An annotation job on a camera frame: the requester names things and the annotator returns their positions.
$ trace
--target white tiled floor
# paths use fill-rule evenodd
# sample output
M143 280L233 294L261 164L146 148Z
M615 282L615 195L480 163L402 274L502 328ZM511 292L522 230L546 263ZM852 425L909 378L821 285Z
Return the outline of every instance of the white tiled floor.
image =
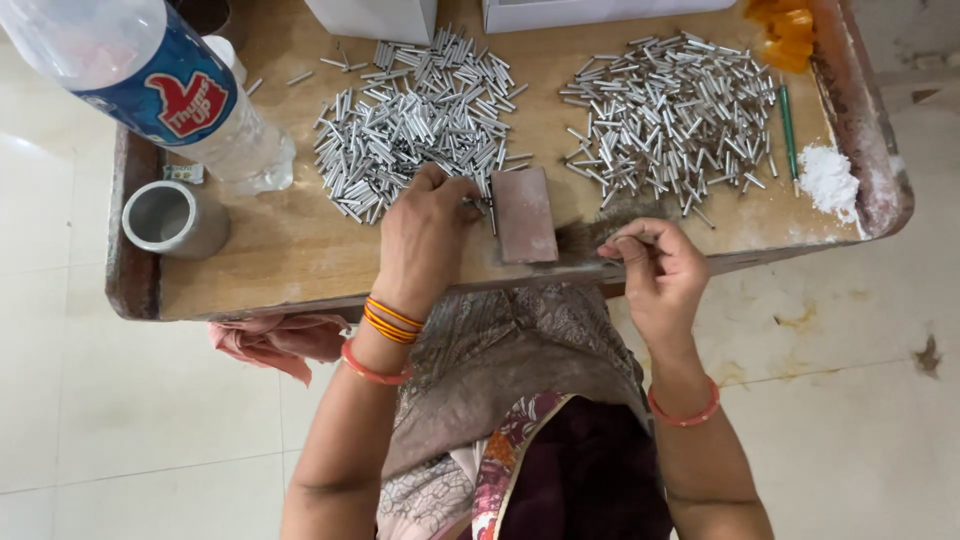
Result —
M200 324L117 318L113 125L3 39L0 65L0 538L276 538L331 368L307 390L212 352ZM960 118L893 120L917 191L907 229L717 278L697 321L780 538L960 531ZM910 361L928 331L938 380Z

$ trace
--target cardboard box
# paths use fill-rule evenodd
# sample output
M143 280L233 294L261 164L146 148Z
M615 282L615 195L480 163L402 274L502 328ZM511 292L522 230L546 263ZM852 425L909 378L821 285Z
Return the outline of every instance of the cardboard box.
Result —
M487 34L729 8L736 0L481 0Z
M437 0L306 0L328 32L429 45L437 22Z

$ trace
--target woman's right hand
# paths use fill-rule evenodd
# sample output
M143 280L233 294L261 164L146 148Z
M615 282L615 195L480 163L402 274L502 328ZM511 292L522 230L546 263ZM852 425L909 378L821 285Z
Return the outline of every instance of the woman's right hand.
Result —
M622 258L627 301L653 358L693 347L693 319L707 287L707 258L677 224L640 218L614 233L597 254Z

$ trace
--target plastic bottle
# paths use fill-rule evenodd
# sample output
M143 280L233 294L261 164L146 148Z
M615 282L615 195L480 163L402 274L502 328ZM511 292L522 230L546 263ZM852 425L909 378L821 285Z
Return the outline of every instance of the plastic bottle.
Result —
M293 141L164 0L0 0L24 60L234 192L293 182Z

